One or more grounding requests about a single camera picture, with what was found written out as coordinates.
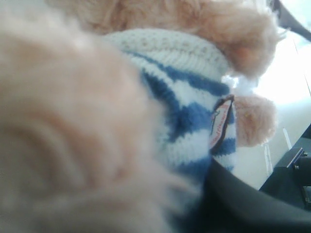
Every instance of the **ribbed knit collar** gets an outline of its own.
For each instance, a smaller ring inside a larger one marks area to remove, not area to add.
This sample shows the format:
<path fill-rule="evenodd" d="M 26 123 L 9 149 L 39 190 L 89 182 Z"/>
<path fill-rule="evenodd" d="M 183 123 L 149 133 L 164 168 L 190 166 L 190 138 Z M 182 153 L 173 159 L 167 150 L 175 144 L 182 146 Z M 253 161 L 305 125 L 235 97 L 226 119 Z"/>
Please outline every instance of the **ribbed knit collar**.
<path fill-rule="evenodd" d="M 195 35 L 163 29 L 132 29 L 104 36 L 123 51 L 137 52 L 210 79 L 221 81 L 229 70 L 225 56 L 212 43 Z"/>

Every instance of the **knitted sweater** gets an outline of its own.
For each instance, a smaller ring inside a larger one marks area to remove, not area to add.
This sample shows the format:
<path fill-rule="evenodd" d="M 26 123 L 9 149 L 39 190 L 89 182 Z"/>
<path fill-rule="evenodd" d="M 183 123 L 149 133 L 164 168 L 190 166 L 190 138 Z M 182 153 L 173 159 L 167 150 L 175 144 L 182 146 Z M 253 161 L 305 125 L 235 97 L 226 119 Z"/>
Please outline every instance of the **knitted sweater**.
<path fill-rule="evenodd" d="M 236 129 L 232 101 L 220 102 L 229 94 L 221 82 L 229 67 L 222 53 L 197 36 L 161 29 L 127 30 L 104 39 L 130 57 L 151 96 L 167 108 L 159 160 L 198 185 L 211 156 L 231 170 Z"/>

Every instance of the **tan fur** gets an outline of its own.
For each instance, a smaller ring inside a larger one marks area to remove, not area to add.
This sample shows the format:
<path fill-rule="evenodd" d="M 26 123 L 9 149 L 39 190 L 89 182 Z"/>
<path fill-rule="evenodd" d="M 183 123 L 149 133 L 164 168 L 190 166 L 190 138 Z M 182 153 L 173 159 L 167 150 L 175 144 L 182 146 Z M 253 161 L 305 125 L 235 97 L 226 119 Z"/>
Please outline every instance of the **tan fur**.
<path fill-rule="evenodd" d="M 46 0 L 99 34 L 131 28 L 189 32 L 214 42 L 236 72 L 258 78 L 280 40 L 262 0 Z"/>
<path fill-rule="evenodd" d="M 276 132 L 276 107 L 264 97 L 235 97 L 238 146 L 253 147 L 266 143 Z"/>
<path fill-rule="evenodd" d="M 49 2 L 99 34 L 197 34 L 249 78 L 279 40 L 271 12 L 242 0 Z M 189 183 L 153 159 L 161 111 L 121 53 L 74 20 L 0 14 L 1 232 L 172 232 L 163 213 L 180 209 L 168 191 Z"/>
<path fill-rule="evenodd" d="M 1 232 L 171 232 L 168 189 L 188 184 L 153 160 L 160 113 L 138 71 L 76 22 L 1 14 Z"/>

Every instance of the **brand tag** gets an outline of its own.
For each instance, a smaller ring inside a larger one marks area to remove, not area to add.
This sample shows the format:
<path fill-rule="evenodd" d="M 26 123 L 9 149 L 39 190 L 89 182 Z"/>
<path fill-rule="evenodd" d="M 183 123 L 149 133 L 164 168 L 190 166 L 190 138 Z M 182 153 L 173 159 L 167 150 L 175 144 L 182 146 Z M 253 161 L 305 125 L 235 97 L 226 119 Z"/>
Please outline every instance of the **brand tag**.
<path fill-rule="evenodd" d="M 209 138 L 209 148 L 211 153 L 217 150 L 225 138 L 229 116 L 232 111 L 232 103 L 234 96 L 230 95 L 225 99 L 220 100 L 214 109 L 211 119 L 211 129 Z"/>

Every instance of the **plush toy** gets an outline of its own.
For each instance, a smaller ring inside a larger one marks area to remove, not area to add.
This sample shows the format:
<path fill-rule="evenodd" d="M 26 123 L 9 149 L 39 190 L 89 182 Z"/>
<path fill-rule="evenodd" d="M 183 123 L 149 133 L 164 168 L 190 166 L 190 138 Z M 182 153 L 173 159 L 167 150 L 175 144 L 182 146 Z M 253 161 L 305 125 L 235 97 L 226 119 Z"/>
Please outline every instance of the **plush toy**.
<path fill-rule="evenodd" d="M 48 2 L 91 33 L 49 12 L 0 16 L 3 231 L 172 232 L 211 156 L 233 168 L 236 126 L 242 146 L 273 133 L 271 102 L 222 77 L 266 70 L 274 15 L 251 0 Z"/>
<path fill-rule="evenodd" d="M 280 40 L 276 32 L 276 18 L 260 1 L 46 2 L 77 17 L 85 29 L 98 34 L 133 28 L 162 28 L 196 34 L 216 44 L 231 63 L 233 74 L 243 74 L 251 80 L 258 79 L 266 70 L 273 58 L 276 43 Z M 237 96 L 234 104 L 237 106 L 239 146 L 252 147 L 263 144 L 274 135 L 276 108 L 271 101 L 251 94 Z"/>

